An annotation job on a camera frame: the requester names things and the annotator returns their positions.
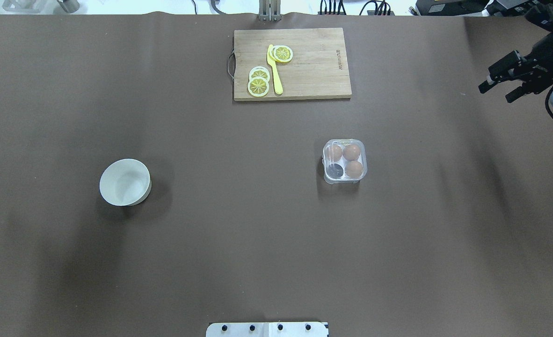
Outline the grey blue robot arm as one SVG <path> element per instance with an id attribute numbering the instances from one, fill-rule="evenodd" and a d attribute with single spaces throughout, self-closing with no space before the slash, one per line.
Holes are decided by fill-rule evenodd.
<path id="1" fill-rule="evenodd" d="M 548 35 L 533 45 L 529 55 L 511 51 L 489 66 L 488 76 L 478 89 L 484 94 L 499 83 L 521 81 L 521 86 L 506 94 L 509 103 L 524 95 L 537 95 L 548 89 L 545 109 L 553 119 L 553 3 L 538 2 L 525 13 L 525 19 L 548 31 Z"/>

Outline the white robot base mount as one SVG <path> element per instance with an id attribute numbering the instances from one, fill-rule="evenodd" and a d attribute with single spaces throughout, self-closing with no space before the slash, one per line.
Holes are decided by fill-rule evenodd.
<path id="1" fill-rule="evenodd" d="M 206 337 L 328 337 L 327 322 L 215 322 Z"/>

